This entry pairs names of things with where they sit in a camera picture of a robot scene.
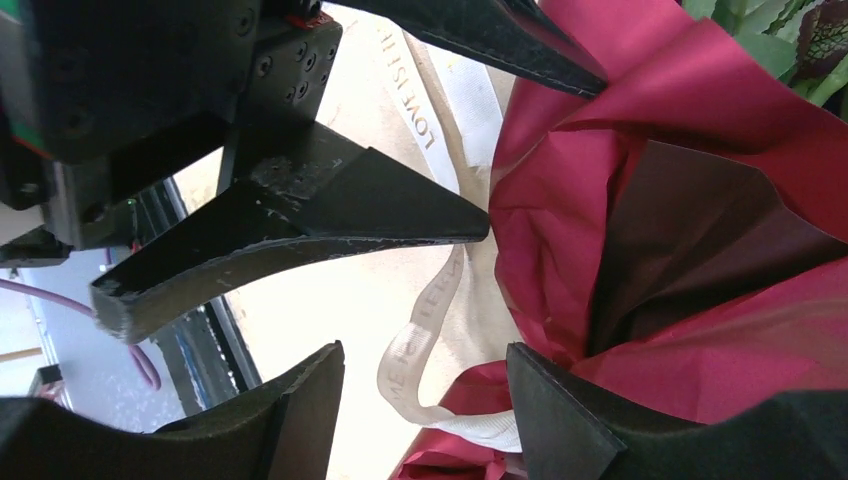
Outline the cream printed ribbon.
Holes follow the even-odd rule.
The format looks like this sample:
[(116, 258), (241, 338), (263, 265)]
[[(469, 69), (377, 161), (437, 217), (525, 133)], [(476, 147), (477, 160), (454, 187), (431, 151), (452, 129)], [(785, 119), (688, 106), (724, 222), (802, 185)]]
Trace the cream printed ribbon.
[[(385, 20), (377, 21), (375, 30), (386, 86), (397, 111), (414, 135), (436, 183), (459, 194), (447, 134), (426, 91), (407, 35)], [(446, 95), (447, 115), (459, 129), (464, 164), (476, 173), (489, 170), (503, 116), (487, 68), (440, 47), (429, 46), (426, 53)], [(421, 291), (409, 323), (383, 354), (377, 386), (383, 398), (412, 424), (441, 430), (482, 447), (518, 453), (521, 443), (512, 411), (457, 415), (419, 401), (420, 381), (459, 287), (465, 260), (465, 246), (455, 245), (445, 264)]]

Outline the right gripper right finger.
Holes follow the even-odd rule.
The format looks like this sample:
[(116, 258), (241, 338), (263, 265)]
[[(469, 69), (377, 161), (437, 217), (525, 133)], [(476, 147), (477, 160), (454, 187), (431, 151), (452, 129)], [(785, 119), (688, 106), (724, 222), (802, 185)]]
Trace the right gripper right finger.
[(714, 425), (638, 405), (523, 343), (507, 349), (531, 479), (844, 479), (847, 393), (789, 391)]

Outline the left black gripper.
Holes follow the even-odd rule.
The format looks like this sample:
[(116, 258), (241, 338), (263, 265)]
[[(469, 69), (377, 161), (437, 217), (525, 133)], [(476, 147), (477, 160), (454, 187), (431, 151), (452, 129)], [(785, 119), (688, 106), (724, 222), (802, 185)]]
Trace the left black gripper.
[(3, 2), (2, 266), (136, 245), (141, 192), (315, 117), (341, 36), (318, 1)]

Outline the pink flower bouquet red wrap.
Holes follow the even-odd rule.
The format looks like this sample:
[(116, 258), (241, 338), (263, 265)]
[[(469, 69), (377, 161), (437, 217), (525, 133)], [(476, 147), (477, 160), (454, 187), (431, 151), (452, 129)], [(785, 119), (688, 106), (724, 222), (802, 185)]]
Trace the pink flower bouquet red wrap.
[[(520, 339), (638, 405), (714, 425), (847, 393), (843, 1), (543, 1), (601, 67), (581, 99), (519, 80), (492, 172), (495, 276)], [(514, 413), (504, 359), (442, 405)], [(420, 432), (397, 479), (531, 479)]]

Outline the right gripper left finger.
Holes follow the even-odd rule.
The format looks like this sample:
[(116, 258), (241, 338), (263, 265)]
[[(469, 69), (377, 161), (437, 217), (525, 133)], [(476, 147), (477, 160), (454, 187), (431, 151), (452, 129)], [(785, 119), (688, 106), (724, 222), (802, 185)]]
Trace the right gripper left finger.
[(38, 398), (1, 401), (4, 479), (324, 479), (343, 379), (340, 342), (284, 374), (153, 433)]

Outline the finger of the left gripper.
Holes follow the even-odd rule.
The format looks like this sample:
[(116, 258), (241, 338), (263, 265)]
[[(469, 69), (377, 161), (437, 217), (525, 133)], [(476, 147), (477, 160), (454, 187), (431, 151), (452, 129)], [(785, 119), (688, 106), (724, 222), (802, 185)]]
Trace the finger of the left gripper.
[(245, 174), (91, 283), (99, 329), (136, 344), (214, 297), (285, 270), (488, 236), (481, 208), (321, 124), (280, 139), (251, 133), (240, 151)]
[(582, 98), (607, 86), (599, 64), (534, 1), (343, 0), (415, 38)]

